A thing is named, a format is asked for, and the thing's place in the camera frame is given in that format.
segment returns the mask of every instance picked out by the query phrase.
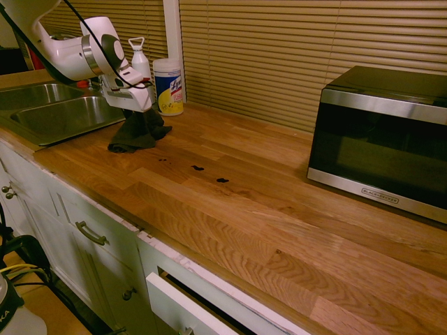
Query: microwave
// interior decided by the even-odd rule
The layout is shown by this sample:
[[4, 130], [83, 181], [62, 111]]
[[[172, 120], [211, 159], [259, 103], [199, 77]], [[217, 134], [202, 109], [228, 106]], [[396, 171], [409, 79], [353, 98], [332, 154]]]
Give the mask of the microwave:
[[326, 85], [307, 177], [447, 223], [447, 76], [356, 66]]

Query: yellow cable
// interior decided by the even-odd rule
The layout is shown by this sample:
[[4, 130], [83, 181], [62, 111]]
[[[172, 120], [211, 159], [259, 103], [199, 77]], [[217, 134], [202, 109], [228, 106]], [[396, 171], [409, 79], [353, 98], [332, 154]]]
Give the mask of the yellow cable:
[[5, 267], [4, 269], [1, 269], [0, 270], [0, 274], [5, 272], [5, 271], [9, 271], [9, 270], [12, 270], [12, 269], [17, 269], [17, 268], [20, 268], [20, 267], [30, 267], [32, 269], [37, 268], [36, 265], [32, 265], [32, 264], [26, 264], [26, 263], [24, 263], [24, 264], [16, 264], [16, 265], [11, 265], [10, 267]]
[[8, 276], [9, 279], [11, 279], [11, 278], [15, 278], [16, 276], [19, 276], [21, 274], [29, 274], [31, 272], [39, 272], [39, 273], [45, 275], [45, 277], [47, 279], [47, 274], [45, 273], [45, 271], [43, 271], [40, 268], [37, 268], [37, 269], [36, 268], [33, 268], [33, 269], [23, 269], [23, 270], [11, 272], [11, 273], [7, 274], [7, 276]]

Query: lysol wipes container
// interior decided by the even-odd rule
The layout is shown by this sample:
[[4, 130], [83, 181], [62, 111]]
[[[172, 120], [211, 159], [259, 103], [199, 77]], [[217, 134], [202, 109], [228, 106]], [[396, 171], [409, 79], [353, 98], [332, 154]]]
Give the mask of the lysol wipes container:
[[183, 113], [182, 74], [179, 60], [156, 59], [153, 65], [160, 114], [173, 116]]

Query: double sink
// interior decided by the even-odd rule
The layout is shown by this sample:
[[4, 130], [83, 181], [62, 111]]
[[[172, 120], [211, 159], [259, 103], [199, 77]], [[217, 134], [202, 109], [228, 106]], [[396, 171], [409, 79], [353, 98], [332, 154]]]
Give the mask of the double sink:
[[93, 89], [51, 82], [0, 90], [0, 124], [41, 146], [122, 120], [122, 110]]

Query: beige blinds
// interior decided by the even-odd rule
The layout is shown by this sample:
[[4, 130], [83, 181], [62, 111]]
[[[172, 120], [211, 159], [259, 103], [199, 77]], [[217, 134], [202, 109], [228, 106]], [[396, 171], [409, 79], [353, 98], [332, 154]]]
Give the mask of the beige blinds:
[[180, 0], [189, 101], [313, 131], [354, 65], [447, 75], [447, 1]]
[[[107, 16], [112, 21], [130, 62], [133, 51], [128, 39], [145, 37], [144, 53], [152, 61], [168, 56], [163, 0], [70, 0], [83, 18]], [[49, 31], [81, 36], [79, 19], [62, 1], [41, 23]]]

